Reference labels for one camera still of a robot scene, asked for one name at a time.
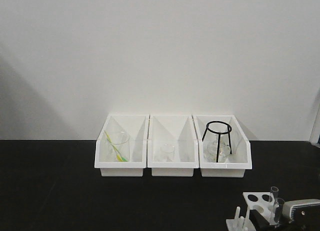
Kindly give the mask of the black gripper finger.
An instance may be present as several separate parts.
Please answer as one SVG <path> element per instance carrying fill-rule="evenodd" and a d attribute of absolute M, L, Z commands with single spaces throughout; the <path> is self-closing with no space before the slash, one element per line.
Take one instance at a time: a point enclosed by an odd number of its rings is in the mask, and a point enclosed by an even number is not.
<path fill-rule="evenodd" d="M 272 227 L 269 222 L 256 210 L 249 210 L 249 219 L 256 231 L 270 231 Z"/>

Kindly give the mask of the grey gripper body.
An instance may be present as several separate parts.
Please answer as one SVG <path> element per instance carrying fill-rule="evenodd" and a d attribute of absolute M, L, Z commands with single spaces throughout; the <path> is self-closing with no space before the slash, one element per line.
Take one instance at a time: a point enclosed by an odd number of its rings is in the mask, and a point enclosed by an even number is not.
<path fill-rule="evenodd" d="M 320 200 L 315 198 L 286 201 L 282 208 L 282 216 L 291 221 L 319 215 Z"/>

